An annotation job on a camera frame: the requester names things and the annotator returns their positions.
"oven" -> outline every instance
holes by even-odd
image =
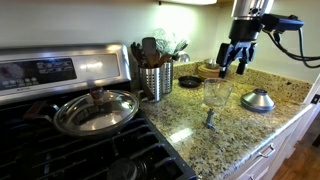
[[[196,179],[141,110],[117,133],[71,137],[51,119],[55,108],[92,86],[130,91],[121,44],[0,50],[0,179]],[[33,118],[26,112],[45,106]]]

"white cabinet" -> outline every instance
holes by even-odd
[[[292,132],[296,128],[299,121],[295,121],[287,129],[285,129],[281,134],[279,134],[275,139],[266,144],[261,151],[253,155],[244,165],[233,173],[228,179],[230,180],[258,180],[258,179],[267,179],[264,178],[268,175],[268,172],[271,168],[272,162],[275,158],[278,158],[279,152],[283,148]]]
[[[320,78],[318,78],[311,89],[308,97],[306,98],[306,102],[311,102],[314,94],[320,94]],[[277,154],[275,160],[271,163],[271,168],[265,176],[265,179],[272,179],[283,161],[292,155],[295,150],[295,144],[297,141],[301,140],[315,117],[318,115],[320,111],[320,103],[310,104],[306,109],[308,109],[308,111],[299,118],[297,127],[291,133],[290,138],[283,144],[282,149],[280,149],[280,152]]]

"wooden floor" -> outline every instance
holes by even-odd
[[[312,146],[319,133],[320,114],[296,145],[292,156],[281,165],[274,180],[320,180],[320,146]]]

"cabinet door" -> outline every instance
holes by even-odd
[[[308,102],[311,102],[311,99],[313,98],[313,96],[315,94],[320,94],[320,77],[318,78],[318,81],[316,81],[316,82],[317,83],[315,83],[315,85],[313,87],[313,89],[316,89],[316,91],[315,90],[310,91],[311,93],[309,93],[308,97],[306,98],[306,101],[308,101]],[[312,104],[312,105],[310,104],[308,107],[309,107],[308,112],[306,112],[304,115],[302,115],[302,117],[298,121],[299,124],[298,124],[297,128],[294,129],[290,138],[288,139],[287,142],[284,143],[284,146],[280,150],[280,153],[277,155],[275,160],[272,162],[268,173],[265,175],[266,179],[272,179],[274,174],[280,168],[283,161],[286,158],[289,158],[291,156],[291,154],[295,150],[295,147],[294,147],[295,144],[297,143],[297,141],[299,141],[303,137],[303,135],[305,134],[305,132],[309,128],[310,124],[313,122],[313,120],[315,119],[315,117],[319,113],[320,103]]]
[[[269,170],[269,166],[276,157],[285,138],[278,136],[269,146],[257,156],[256,162],[238,180],[258,180],[261,179]]]

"metal cup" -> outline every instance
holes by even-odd
[[[140,68],[139,67],[140,83],[147,85],[154,95],[154,100],[150,102],[158,102],[162,97],[162,70],[161,68]]]
[[[170,59],[162,65],[162,92],[168,94],[172,91],[173,60]]]

